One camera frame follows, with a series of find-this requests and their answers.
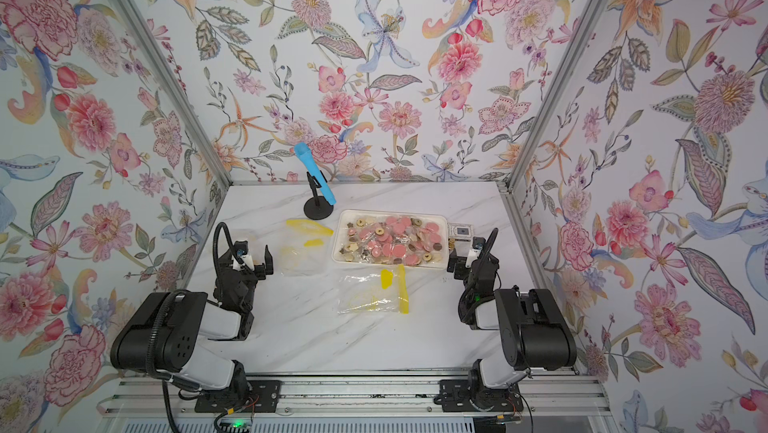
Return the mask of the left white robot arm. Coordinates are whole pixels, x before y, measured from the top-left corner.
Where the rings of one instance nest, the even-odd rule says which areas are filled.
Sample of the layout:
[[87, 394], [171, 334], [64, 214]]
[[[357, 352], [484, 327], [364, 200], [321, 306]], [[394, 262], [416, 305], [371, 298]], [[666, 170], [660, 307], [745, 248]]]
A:
[[246, 247], [244, 241], [237, 242], [215, 259], [213, 299], [205, 292], [182, 289], [150, 294], [114, 340], [112, 365], [197, 393], [215, 407], [229, 409], [252, 401], [254, 388], [243, 364], [198, 344], [244, 341], [251, 332], [255, 290], [274, 273], [274, 262], [265, 248], [263, 263], [254, 264]]

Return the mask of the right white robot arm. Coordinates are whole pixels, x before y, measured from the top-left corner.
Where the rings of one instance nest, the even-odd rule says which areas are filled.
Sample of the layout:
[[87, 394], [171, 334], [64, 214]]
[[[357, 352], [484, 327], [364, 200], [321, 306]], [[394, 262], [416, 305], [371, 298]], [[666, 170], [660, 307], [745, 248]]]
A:
[[494, 401], [509, 403], [533, 369], [575, 364], [574, 337], [550, 290], [496, 287], [499, 260], [488, 246], [468, 257], [451, 251], [447, 271], [464, 286], [457, 306], [460, 322], [472, 330], [496, 331], [500, 338], [497, 350], [473, 363], [466, 384], [452, 395], [457, 402], [481, 410]]

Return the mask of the ziploc bag of cookies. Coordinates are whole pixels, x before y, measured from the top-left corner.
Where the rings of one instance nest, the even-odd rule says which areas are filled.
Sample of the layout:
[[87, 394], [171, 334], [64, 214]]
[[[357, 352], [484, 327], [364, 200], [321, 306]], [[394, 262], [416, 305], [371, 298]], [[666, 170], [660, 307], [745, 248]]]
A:
[[410, 313], [407, 270], [403, 265], [353, 271], [341, 278], [337, 312]]
[[325, 272], [332, 229], [309, 219], [288, 219], [282, 226], [276, 268], [284, 276], [318, 276]]

